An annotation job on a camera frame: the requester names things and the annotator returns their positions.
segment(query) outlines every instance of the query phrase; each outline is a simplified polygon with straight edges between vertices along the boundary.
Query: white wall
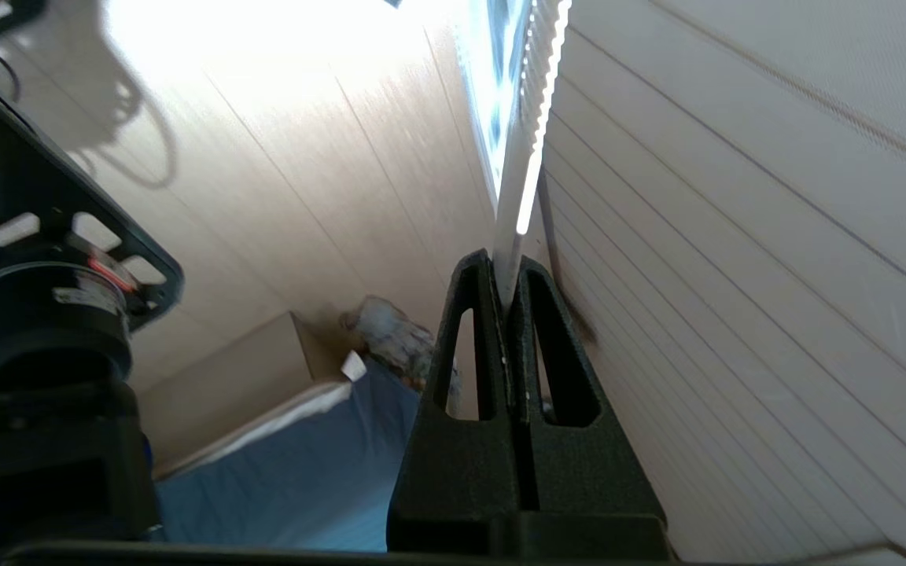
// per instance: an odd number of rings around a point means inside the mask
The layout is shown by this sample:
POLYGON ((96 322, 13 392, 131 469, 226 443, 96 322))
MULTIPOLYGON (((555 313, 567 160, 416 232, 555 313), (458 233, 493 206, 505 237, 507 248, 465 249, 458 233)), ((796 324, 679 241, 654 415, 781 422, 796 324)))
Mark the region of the white wall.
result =
POLYGON ((680 556, 906 547, 906 1, 569 19, 557 276, 680 556))

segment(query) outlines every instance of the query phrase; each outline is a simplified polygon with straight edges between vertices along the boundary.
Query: bright light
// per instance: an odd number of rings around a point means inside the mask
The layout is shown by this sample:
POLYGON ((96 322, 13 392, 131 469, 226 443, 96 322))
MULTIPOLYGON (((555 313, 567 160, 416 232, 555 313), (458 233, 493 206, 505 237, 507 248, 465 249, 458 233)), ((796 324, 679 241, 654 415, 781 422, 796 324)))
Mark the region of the bright light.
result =
POLYGON ((533 147, 526 164, 526 177, 522 183, 522 200, 519 203, 517 233, 524 236, 529 228, 529 216, 533 212, 533 198, 536 197, 536 180, 540 176, 540 164, 543 161, 543 136, 547 133, 547 119, 551 115, 551 96, 554 94, 554 80, 558 77, 558 64, 562 60, 562 43, 565 42, 565 26, 569 24, 569 8, 572 0, 561 0, 558 3, 558 20, 554 22, 554 37, 551 39, 551 56, 547 58, 547 75, 544 76, 540 112, 536 118, 536 132, 533 135, 533 147))

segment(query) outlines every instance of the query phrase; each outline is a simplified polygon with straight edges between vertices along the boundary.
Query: blue sheet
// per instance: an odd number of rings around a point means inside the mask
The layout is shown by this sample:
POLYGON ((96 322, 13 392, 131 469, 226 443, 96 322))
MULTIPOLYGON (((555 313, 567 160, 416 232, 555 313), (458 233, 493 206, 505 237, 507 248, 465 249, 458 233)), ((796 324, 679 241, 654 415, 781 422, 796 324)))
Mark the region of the blue sheet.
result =
POLYGON ((156 487, 170 542, 385 552, 418 394, 385 368, 352 397, 156 487))

